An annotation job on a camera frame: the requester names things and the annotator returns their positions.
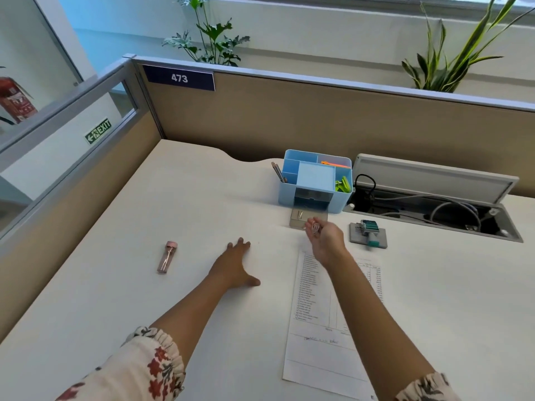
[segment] white desk surface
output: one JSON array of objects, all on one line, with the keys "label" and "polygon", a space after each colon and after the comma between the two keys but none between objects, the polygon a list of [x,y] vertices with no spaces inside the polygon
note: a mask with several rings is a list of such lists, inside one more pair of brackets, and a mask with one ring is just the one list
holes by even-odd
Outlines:
[{"label": "white desk surface", "polygon": [[[281,379],[306,237],[289,228],[291,209],[277,205],[270,162],[161,141],[0,345],[0,398],[54,399],[184,297],[243,236],[252,243],[245,267],[262,285],[224,296],[179,399],[346,399]],[[378,219],[389,244],[372,252],[385,305],[463,401],[535,393],[535,199],[510,195],[505,206],[525,243]],[[329,214],[346,237],[360,218]],[[166,241],[178,251],[159,275]]]}]

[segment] exit sign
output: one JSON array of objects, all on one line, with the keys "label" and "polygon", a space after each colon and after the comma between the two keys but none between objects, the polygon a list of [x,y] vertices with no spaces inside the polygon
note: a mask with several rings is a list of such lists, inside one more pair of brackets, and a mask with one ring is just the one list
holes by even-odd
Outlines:
[{"label": "exit sign", "polygon": [[97,141],[97,139],[99,139],[102,135],[104,135],[106,131],[110,128],[111,128],[111,122],[108,118],[106,118],[96,127],[91,129],[88,133],[86,133],[84,135],[84,138],[86,139],[87,143],[89,143],[90,145],[93,145]]}]

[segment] desk organizer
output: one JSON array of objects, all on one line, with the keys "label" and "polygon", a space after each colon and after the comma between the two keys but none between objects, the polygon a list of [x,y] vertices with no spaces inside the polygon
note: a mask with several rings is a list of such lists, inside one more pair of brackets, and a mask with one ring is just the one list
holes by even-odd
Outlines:
[{"label": "desk organizer", "polygon": [[[322,161],[347,167],[322,165]],[[288,182],[280,182],[280,205],[338,214],[351,196],[351,193],[336,191],[334,184],[343,176],[352,182],[348,158],[289,149],[284,154],[283,176]]]}]

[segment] hand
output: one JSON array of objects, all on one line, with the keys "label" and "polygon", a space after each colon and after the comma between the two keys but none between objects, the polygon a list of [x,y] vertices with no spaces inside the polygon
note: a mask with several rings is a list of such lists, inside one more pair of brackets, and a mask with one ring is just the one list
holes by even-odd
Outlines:
[{"label": "hand", "polygon": [[[316,235],[312,232],[312,225],[315,223],[321,226]],[[309,218],[304,227],[312,244],[314,257],[327,271],[348,257],[352,259],[344,243],[344,233],[334,223],[314,217]]]},{"label": "hand", "polygon": [[238,239],[236,245],[229,242],[227,250],[217,258],[208,276],[217,276],[227,283],[228,288],[260,285],[260,280],[247,274],[242,263],[244,255],[250,247],[251,243],[244,243],[243,238]]}]

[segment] red fire extinguisher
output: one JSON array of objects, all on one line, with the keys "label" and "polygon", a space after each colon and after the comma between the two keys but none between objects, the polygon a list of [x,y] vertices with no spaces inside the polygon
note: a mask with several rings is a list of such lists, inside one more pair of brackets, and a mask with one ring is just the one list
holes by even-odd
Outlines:
[{"label": "red fire extinguisher", "polygon": [[12,78],[0,77],[0,105],[17,123],[37,114],[37,110],[21,89]]}]

